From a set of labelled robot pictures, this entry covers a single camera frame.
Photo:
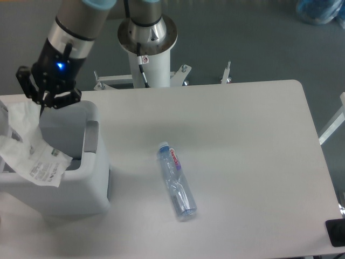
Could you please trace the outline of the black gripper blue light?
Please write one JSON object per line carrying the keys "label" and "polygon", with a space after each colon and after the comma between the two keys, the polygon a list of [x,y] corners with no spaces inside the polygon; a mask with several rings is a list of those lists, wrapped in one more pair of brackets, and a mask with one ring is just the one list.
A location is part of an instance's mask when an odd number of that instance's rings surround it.
{"label": "black gripper blue light", "polygon": [[[25,96],[41,105],[39,116],[45,108],[57,110],[81,101],[76,76],[85,60],[73,58],[72,47],[72,42],[68,42],[59,52],[47,40],[32,68],[20,66],[16,72]],[[31,74],[38,88],[32,83]]]}

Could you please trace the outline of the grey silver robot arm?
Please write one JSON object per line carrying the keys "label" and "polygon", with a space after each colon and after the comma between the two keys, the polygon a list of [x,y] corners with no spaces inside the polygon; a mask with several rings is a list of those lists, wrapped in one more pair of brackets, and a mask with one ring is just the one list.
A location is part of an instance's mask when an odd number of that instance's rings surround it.
{"label": "grey silver robot arm", "polygon": [[16,78],[25,94],[45,108],[81,100],[76,77],[116,1],[62,1],[38,60],[20,66]]}

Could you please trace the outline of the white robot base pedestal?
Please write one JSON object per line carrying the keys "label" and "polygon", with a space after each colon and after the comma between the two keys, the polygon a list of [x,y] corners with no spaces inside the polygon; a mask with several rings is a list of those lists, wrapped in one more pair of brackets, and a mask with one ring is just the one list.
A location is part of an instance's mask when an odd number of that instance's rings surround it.
{"label": "white robot base pedestal", "polygon": [[113,90],[132,84],[133,88],[187,86],[191,66],[171,71],[171,50],[178,38],[174,21],[162,12],[161,1],[116,1],[108,19],[121,19],[117,37],[126,51],[130,74],[96,76],[95,90]]}

